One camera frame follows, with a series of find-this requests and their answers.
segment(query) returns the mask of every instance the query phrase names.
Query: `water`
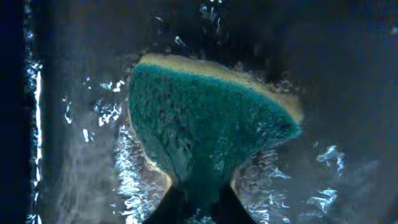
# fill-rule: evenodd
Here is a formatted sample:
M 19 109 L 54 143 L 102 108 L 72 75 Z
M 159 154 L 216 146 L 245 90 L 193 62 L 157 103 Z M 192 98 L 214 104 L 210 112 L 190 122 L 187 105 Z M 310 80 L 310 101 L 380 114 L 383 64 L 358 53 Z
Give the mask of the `water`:
M 301 19 L 298 4 L 52 6 L 42 39 L 25 28 L 36 102 L 29 223 L 142 223 L 154 211 L 170 181 L 146 162 L 126 104 L 129 74 L 144 52 L 215 60 L 300 96 L 303 134 L 254 155 L 235 175 L 255 221 L 394 221 L 398 23 L 388 14 L 373 26 L 356 7 L 340 12 L 344 21 L 308 5 Z M 187 220 L 198 222 L 209 217 Z

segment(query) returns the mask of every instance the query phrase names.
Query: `textured teal surface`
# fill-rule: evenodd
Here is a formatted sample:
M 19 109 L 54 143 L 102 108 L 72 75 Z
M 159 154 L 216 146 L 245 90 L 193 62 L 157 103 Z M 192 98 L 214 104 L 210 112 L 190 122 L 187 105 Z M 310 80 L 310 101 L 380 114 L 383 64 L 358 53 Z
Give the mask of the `textured teal surface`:
M 203 214 L 238 165 L 300 133 L 289 114 L 260 93 L 155 65 L 133 70 L 129 108 L 148 157 Z

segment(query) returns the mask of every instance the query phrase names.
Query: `dark background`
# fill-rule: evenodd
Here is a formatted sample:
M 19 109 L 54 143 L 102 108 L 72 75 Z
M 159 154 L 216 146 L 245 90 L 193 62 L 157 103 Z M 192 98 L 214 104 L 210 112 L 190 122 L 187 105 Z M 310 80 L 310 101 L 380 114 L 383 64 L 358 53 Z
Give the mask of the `dark background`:
M 6 2 L 20 13 L 6 10 L 0 14 L 5 38 L 1 90 L 7 96 L 3 105 L 10 105 L 2 106 L 1 112 L 5 113 L 3 118 L 16 118 L 6 119 L 1 125 L 1 136 L 6 140 L 2 148 L 23 150 L 8 149 L 1 166 L 2 180 L 10 183 L 3 185 L 3 192 L 10 194 L 2 200 L 2 206 L 10 213 L 2 215 L 20 223 L 17 221 L 25 219 L 21 205 L 28 203 L 29 196 L 29 141 L 21 139 L 29 138 L 30 119 L 23 105 L 32 105 L 21 100 L 22 4 Z M 200 1 L 34 2 L 37 53 L 46 64 L 44 116 L 48 124 L 55 127 L 60 120 L 51 111 L 59 110 L 54 103 L 61 97 L 57 91 L 61 84 L 57 69 L 65 59 L 87 60 L 95 65 L 121 54 L 145 49 L 163 52 L 171 47 L 173 54 L 200 55 L 203 51 L 208 59 L 226 65 L 242 61 L 246 69 L 269 69 L 262 75 L 272 82 L 290 69 L 288 77 L 306 89 L 300 93 L 305 110 L 302 139 L 314 141 L 326 136 L 323 140 L 339 145 L 348 162 L 379 159 L 374 187 L 367 200 L 356 205 L 356 214 L 367 220 L 384 218 L 388 220 L 385 223 L 394 219 L 398 197 L 398 35 L 389 34 L 392 26 L 398 24 L 394 1 L 226 1 L 217 9 L 222 24 L 219 33 L 215 32 L 216 23 L 201 19 Z M 186 47 L 174 44 L 176 35 Z M 3 68 L 21 68 L 13 72 L 20 75 L 3 72 Z M 51 129 L 46 127 L 45 143 L 61 144 L 62 130 L 55 135 Z M 301 166 L 294 160 L 300 157 L 304 140 L 297 140 L 295 149 L 289 151 L 292 166 Z M 56 155 L 50 152 L 46 156 Z M 299 194 L 305 187 L 297 183 L 289 191 Z

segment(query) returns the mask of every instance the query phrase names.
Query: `teal surface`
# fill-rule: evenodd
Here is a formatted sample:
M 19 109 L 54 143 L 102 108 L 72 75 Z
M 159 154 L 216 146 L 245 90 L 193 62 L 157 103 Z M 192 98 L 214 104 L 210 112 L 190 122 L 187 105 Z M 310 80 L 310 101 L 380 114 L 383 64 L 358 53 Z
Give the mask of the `teal surface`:
M 262 94 L 155 65 L 133 70 L 129 109 L 148 157 L 204 215 L 238 165 L 300 134 L 289 114 Z

